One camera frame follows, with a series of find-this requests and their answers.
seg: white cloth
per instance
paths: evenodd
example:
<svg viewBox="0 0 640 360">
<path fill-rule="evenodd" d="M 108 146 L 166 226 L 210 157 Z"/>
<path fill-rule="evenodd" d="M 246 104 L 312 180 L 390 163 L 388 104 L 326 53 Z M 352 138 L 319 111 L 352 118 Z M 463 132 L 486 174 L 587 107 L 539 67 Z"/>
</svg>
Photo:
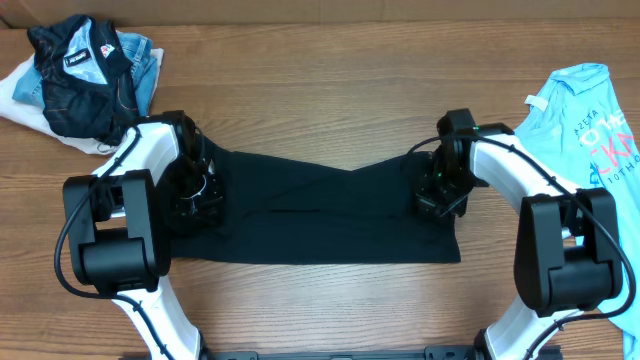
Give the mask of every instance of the white cloth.
<svg viewBox="0 0 640 360">
<path fill-rule="evenodd" d="M 152 49 L 151 56 L 157 59 L 158 71 L 156 73 L 156 81 L 153 85 L 153 93 L 155 94 L 158 86 L 158 77 L 160 76 L 160 67 L 164 56 L 163 49 Z M 43 109 L 33 105 L 27 105 L 13 100 L 13 91 L 16 88 L 18 80 L 27 70 L 33 66 L 33 55 L 18 65 L 18 67 L 0 81 L 0 116 L 5 117 L 13 122 L 30 127 L 33 130 L 40 131 L 43 134 L 53 136 L 65 145 L 73 146 L 84 151 L 87 154 L 107 155 L 115 152 L 117 146 L 108 146 L 95 139 L 78 139 L 56 135 L 51 131 L 49 122 L 42 114 Z"/>
</svg>

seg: black metal base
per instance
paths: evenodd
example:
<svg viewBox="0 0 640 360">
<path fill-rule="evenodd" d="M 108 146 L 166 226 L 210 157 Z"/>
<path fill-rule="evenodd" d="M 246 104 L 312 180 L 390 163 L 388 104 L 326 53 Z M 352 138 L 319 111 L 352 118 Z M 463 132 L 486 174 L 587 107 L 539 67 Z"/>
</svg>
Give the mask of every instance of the black metal base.
<svg viewBox="0 0 640 360">
<path fill-rule="evenodd" d="M 253 351 L 211 353 L 203 360 L 490 360 L 473 346 L 427 346 L 415 351 L 355 351 L 317 352 L 259 355 Z M 151 360 L 121 358 L 120 360 Z M 540 350 L 537 360 L 563 360 L 560 346 L 547 346 Z"/>
</svg>

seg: jacket label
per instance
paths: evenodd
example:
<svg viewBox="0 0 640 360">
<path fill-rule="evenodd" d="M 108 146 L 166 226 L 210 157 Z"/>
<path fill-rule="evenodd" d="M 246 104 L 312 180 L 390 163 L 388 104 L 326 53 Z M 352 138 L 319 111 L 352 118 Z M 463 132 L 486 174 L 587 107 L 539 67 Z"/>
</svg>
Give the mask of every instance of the jacket label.
<svg viewBox="0 0 640 360">
<path fill-rule="evenodd" d="M 82 49 L 74 54 L 64 57 L 64 63 L 67 67 L 76 66 L 91 59 L 89 49 Z"/>
<path fill-rule="evenodd" d="M 111 52 L 113 50 L 115 50 L 116 48 L 113 47 L 113 45 L 111 44 L 106 44 L 106 45 L 102 45 L 100 46 L 100 51 L 102 51 L 102 56 L 104 56 L 104 58 L 106 59 L 109 54 L 111 54 Z"/>
</svg>

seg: wooden table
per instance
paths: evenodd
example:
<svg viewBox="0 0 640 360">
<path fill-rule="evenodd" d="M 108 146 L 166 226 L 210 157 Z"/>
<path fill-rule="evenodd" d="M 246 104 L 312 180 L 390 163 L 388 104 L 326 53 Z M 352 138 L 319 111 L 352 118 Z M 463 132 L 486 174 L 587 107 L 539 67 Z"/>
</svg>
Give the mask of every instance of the wooden table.
<svg viewBox="0 0 640 360">
<path fill-rule="evenodd" d="M 184 109 L 230 150 L 355 169 L 435 134 L 447 109 L 517 126 L 549 73 L 608 64 L 640 132 L 640 20 L 440 21 L 121 29 L 165 49 L 153 112 Z M 0 76 L 33 52 L 0 31 Z M 0 121 L 0 358 L 114 359 L 144 353 L 124 314 L 66 293 L 52 266 L 63 181 L 106 158 Z M 181 304 L 216 351 L 416 349 L 467 344 L 516 294 L 517 217 L 474 190 L 456 265 L 250 266 L 173 262 Z M 73 278 L 68 250 L 65 271 Z M 622 358 L 607 321 L 553 339 L 567 359 Z"/>
</svg>

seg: denim jacket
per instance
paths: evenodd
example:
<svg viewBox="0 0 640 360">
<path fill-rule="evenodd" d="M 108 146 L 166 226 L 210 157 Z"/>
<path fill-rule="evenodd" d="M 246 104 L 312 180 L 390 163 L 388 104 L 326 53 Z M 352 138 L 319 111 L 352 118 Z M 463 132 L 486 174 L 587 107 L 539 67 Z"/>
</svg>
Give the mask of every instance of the denim jacket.
<svg viewBox="0 0 640 360">
<path fill-rule="evenodd" d="M 127 59 L 131 60 L 131 77 L 135 89 L 136 101 L 140 116 L 148 115 L 153 84 L 158 72 L 157 60 L 150 55 L 153 42 L 151 39 L 135 33 L 118 31 L 118 39 Z M 42 76 L 35 67 L 31 67 L 18 80 L 13 92 L 13 100 L 44 108 L 42 96 Z"/>
</svg>

